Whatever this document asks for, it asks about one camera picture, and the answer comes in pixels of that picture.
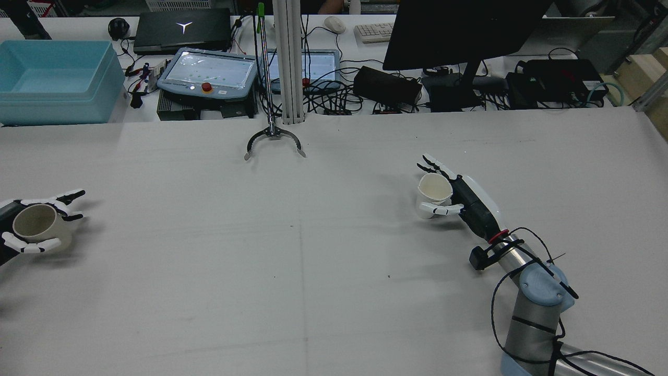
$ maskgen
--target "blue cable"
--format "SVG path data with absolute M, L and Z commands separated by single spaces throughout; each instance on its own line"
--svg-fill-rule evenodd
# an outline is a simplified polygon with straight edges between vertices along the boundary
M 601 82 L 600 84 L 594 86 L 594 88 L 592 90 L 589 90 L 589 95 L 587 96 L 587 101 L 584 103 L 584 105 L 587 105 L 589 103 L 589 101 L 591 100 L 591 96 L 594 95 L 594 91 L 596 89 L 600 88 L 601 86 L 604 86 L 604 85 L 612 86 L 612 87 L 616 88 L 617 91 L 619 91 L 619 97 L 620 97 L 619 98 L 619 105 L 623 106 L 624 105 L 624 91 L 622 90 L 622 88 L 619 85 L 613 84 L 612 82 Z

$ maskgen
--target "metal rod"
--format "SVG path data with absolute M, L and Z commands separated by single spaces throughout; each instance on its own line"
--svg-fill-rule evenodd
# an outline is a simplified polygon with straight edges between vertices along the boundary
M 668 72 L 665 72 L 649 89 L 633 104 L 637 112 L 645 112 L 668 89 Z
M 267 122 L 269 123 L 269 135 L 275 136 L 276 130 L 274 125 L 276 123 L 276 115 L 274 114 L 274 100 L 271 95 L 271 77 L 269 75 L 269 53 L 267 52 L 267 29 L 265 28 L 264 15 L 259 17 L 260 21 L 260 40 L 262 43 L 262 59 L 263 68 L 265 70 L 265 88 L 267 89 Z

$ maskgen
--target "aluminum extrusion pole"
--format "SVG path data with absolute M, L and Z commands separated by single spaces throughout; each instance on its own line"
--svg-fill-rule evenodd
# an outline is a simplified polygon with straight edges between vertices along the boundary
M 281 72 L 283 124 L 296 124 L 305 119 L 299 0 L 274 0 L 274 24 Z

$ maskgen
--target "black object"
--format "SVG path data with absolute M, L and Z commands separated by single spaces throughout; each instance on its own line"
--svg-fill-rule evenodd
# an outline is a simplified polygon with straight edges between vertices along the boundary
M 109 25 L 107 26 L 107 31 L 109 31 L 109 36 L 112 37 L 113 41 L 125 38 L 129 30 L 130 24 L 120 17 L 109 21 Z
M 238 116 L 254 118 L 257 114 L 255 89 L 251 89 L 246 98 L 239 100 L 206 99 L 160 91 L 157 109 L 160 120 L 200 120 L 203 110 L 220 111 L 223 118 Z
M 12 201 L 4 207 L 0 207 L 0 230 L 11 229 L 14 218 L 25 209 L 24 205 L 16 201 Z M 0 265 L 14 258 L 19 252 L 12 250 L 9 247 L 0 246 Z
M 132 93 L 132 99 L 130 100 L 130 107 L 132 108 L 139 108 L 144 104 L 144 101 L 142 100 L 142 96 L 144 93 L 142 92 L 134 92 Z
M 522 73 L 536 78 L 542 90 L 532 93 L 539 102 L 582 103 L 591 89 L 603 82 L 589 60 L 529 60 L 520 62 Z M 606 86 L 599 86 L 591 100 L 602 100 L 608 94 Z
M 468 225 L 468 228 L 487 242 L 497 236 L 501 229 L 496 218 L 464 179 L 457 176 L 457 179 L 450 180 L 450 185 L 452 185 L 452 204 L 461 203 L 466 208 L 459 216 Z
M 0 0 L 4 10 L 25 39 L 51 39 L 26 0 Z
M 413 80 L 392 76 L 385 72 L 363 66 L 355 76 L 353 93 L 386 106 L 396 107 L 401 103 L 415 105 L 422 85 Z
M 517 52 L 552 0 L 404 0 L 397 10 L 384 70 L 466 63 L 443 98 L 475 106 L 473 79 L 484 59 Z
M 508 73 L 508 102 L 511 110 L 538 108 L 537 93 L 542 90 L 538 80 L 528 74 Z
M 161 90 L 158 97 L 158 117 L 162 121 L 169 120 L 200 120 L 200 112 L 189 104 L 181 104 L 165 97 Z
M 145 12 L 133 50 L 138 55 L 175 54 L 181 47 L 226 51 L 231 43 L 230 9 Z
M 524 244 L 524 240 L 517 239 L 514 242 L 506 243 L 505 246 L 501 247 L 499 250 L 494 250 L 494 253 L 489 256 L 490 249 L 493 250 L 496 244 L 492 244 L 486 250 L 478 246 L 471 250 L 471 254 L 468 256 L 468 261 L 473 266 L 475 270 L 485 270 L 486 268 L 497 263 L 501 256 L 503 256 L 510 248 L 521 246 Z
M 472 89 L 464 90 L 459 86 L 461 81 L 462 75 L 459 73 L 427 76 L 422 79 L 429 94 L 429 108 L 432 112 L 455 112 L 481 104 Z

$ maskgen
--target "beige cup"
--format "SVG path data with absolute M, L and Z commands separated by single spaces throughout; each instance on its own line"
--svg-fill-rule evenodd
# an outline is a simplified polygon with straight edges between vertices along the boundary
M 420 183 L 417 184 L 417 198 L 415 199 L 415 211 L 422 219 L 429 219 L 433 213 L 420 209 L 423 202 L 434 205 L 448 204 L 447 200 L 452 196 L 452 186 L 445 176 L 437 173 L 425 174 Z
M 21 211 L 12 223 L 14 233 L 29 243 L 58 238 L 60 246 L 51 250 L 64 250 L 72 243 L 72 232 L 63 218 L 51 205 L 38 203 Z

